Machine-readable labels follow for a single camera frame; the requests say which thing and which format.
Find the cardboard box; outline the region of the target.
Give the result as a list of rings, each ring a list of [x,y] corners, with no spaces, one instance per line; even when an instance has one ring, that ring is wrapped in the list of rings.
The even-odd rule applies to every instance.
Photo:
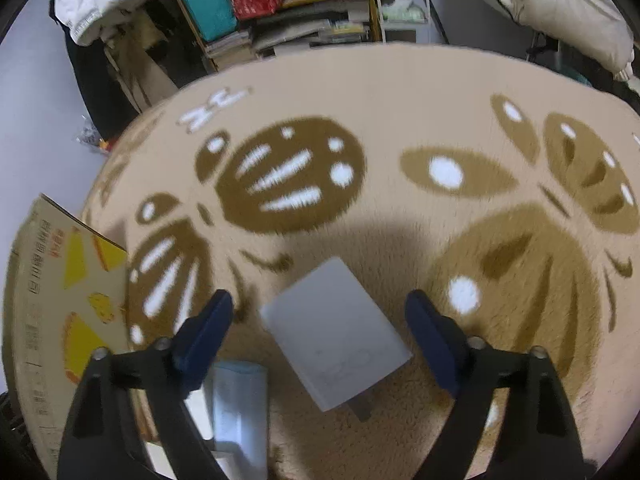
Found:
[[[44,471],[54,477],[62,434],[92,352],[144,341],[126,323],[127,253],[48,196],[35,199],[6,272],[6,377]]]

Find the beige patterned rug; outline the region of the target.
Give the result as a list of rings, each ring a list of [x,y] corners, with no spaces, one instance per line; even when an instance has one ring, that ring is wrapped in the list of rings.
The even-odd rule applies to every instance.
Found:
[[[82,218],[129,255],[129,339],[231,292],[226,359],[269,372],[273,479],[408,479],[452,401],[412,359],[362,422],[322,412],[259,310],[329,258],[403,337],[408,292],[492,346],[544,347],[591,466],[639,411],[639,115],[480,50],[314,49],[183,88],[124,132]]]

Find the plastic bag with toys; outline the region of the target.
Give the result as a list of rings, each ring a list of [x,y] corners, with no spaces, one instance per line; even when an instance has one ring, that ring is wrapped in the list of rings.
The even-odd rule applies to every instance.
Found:
[[[89,150],[108,155],[111,153],[111,144],[105,141],[99,134],[98,129],[94,125],[90,117],[82,118],[82,125],[76,136],[76,141],[85,145]]]

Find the black hanging coat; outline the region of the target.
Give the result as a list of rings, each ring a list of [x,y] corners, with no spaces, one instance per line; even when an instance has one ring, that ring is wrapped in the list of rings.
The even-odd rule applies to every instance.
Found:
[[[88,47],[74,43],[70,29],[55,15],[55,0],[49,1],[49,15],[62,28],[67,56],[89,117],[104,141],[115,141],[139,115],[117,80],[111,75],[102,44]]]

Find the cream duvet on chair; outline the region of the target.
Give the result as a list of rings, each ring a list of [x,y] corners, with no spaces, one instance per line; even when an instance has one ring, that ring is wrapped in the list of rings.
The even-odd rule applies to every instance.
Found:
[[[484,0],[515,23],[569,44],[618,81],[634,76],[634,33],[613,0]]]

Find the light blue slim remote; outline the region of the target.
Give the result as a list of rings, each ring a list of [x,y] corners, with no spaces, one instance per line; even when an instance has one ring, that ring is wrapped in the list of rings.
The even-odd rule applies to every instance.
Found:
[[[213,367],[215,450],[233,456],[242,479],[268,478],[267,369],[245,361]]]

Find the teal bag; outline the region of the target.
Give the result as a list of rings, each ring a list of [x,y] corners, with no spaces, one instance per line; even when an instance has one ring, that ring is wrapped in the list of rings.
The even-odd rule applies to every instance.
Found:
[[[236,29],[238,21],[231,0],[181,0],[200,34],[201,40],[211,42]]]

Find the wooden bookshelf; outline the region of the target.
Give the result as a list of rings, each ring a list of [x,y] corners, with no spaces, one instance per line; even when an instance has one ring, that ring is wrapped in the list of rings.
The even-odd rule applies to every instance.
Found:
[[[378,42],[375,0],[177,0],[205,67]]]

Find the large white box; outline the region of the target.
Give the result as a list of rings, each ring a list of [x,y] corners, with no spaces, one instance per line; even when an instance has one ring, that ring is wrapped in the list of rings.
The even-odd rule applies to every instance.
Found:
[[[327,412],[412,358],[393,324],[340,258],[331,258],[260,309],[300,382]]]

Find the stack of books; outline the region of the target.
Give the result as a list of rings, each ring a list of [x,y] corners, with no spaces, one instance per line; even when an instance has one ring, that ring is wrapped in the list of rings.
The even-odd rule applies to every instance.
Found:
[[[204,52],[218,72],[255,61],[257,58],[252,47],[252,33],[248,29],[236,30],[206,44]]]

